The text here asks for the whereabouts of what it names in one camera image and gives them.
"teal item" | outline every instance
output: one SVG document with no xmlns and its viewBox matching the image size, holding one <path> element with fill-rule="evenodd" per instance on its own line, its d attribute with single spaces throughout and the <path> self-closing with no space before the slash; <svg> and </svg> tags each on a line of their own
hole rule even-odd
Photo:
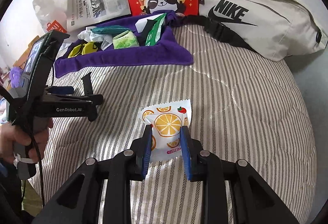
<svg viewBox="0 0 328 224">
<path fill-rule="evenodd" d="M 115 26 L 109 26 L 109 27 L 95 27 L 91 31 L 93 33 L 97 33 L 97 34 L 118 35 L 125 31 L 130 31 L 130 29 L 125 28 L 120 25 L 115 25 Z"/>
<path fill-rule="evenodd" d="M 114 49 L 122 49 L 139 46 L 137 37 L 132 31 L 125 31 L 113 38 Z"/>
</svg>

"newspaper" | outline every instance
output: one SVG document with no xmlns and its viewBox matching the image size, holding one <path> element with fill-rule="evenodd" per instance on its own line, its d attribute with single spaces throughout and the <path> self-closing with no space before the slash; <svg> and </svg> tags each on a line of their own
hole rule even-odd
<svg viewBox="0 0 328 224">
<path fill-rule="evenodd" d="M 130 13 L 128 0 L 68 0 L 67 31 Z"/>
</svg>

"wooden headboard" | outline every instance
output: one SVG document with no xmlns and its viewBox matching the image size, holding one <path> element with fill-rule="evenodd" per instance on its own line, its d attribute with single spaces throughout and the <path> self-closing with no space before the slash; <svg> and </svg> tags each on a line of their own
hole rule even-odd
<svg viewBox="0 0 328 224">
<path fill-rule="evenodd" d="M 14 63 L 13 67 L 20 67 L 21 69 L 24 69 L 27 58 L 32 50 L 32 47 L 34 43 L 40 39 L 39 36 L 36 36 L 29 44 L 25 52 L 21 55 L 21 57 Z"/>
</svg>

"cable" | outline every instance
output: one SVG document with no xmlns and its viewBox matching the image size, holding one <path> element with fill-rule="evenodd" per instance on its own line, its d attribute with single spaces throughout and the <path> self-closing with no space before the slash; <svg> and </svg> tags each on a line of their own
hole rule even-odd
<svg viewBox="0 0 328 224">
<path fill-rule="evenodd" d="M 54 78 L 55 78 L 55 68 L 54 68 L 54 65 L 52 65 L 52 81 L 51 81 L 51 86 L 54 85 Z"/>
<path fill-rule="evenodd" d="M 26 189 L 26 180 L 24 181 L 24 188 L 23 188 L 23 194 L 22 194 L 22 202 L 23 202 L 24 196 L 25 196 L 25 189 Z"/>
<path fill-rule="evenodd" d="M 29 134 L 29 136 L 30 136 L 30 138 L 32 140 L 33 146 L 34 146 L 34 148 L 36 150 L 36 154 L 38 156 L 39 173 L 40 173 L 40 185 L 41 185 L 42 207 L 44 207 L 45 206 L 45 199 L 44 199 L 43 171 L 42 171 L 42 160 L 41 160 L 40 149 L 39 149 L 39 146 L 38 146 L 37 142 L 34 139 L 33 133 L 32 132 L 29 132 L 28 134 Z"/>
</svg>

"blue gripper pad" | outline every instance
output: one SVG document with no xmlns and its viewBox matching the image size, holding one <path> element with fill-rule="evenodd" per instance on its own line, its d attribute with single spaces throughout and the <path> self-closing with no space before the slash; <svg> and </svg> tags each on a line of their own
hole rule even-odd
<svg viewBox="0 0 328 224">
<path fill-rule="evenodd" d="M 151 155 L 151 133 L 148 134 L 148 144 L 147 144 L 147 148 L 145 151 L 145 155 L 142 159 L 142 176 L 145 179 L 146 175 L 148 173 L 148 168 L 149 168 L 149 161 L 150 161 L 150 155 Z"/>
<path fill-rule="evenodd" d="M 180 128 L 181 151 L 187 180 L 191 180 L 191 157 L 183 127 Z"/>
<path fill-rule="evenodd" d="M 47 91 L 52 94 L 67 95 L 73 94 L 74 88 L 72 86 L 51 86 L 47 88 Z"/>
</svg>

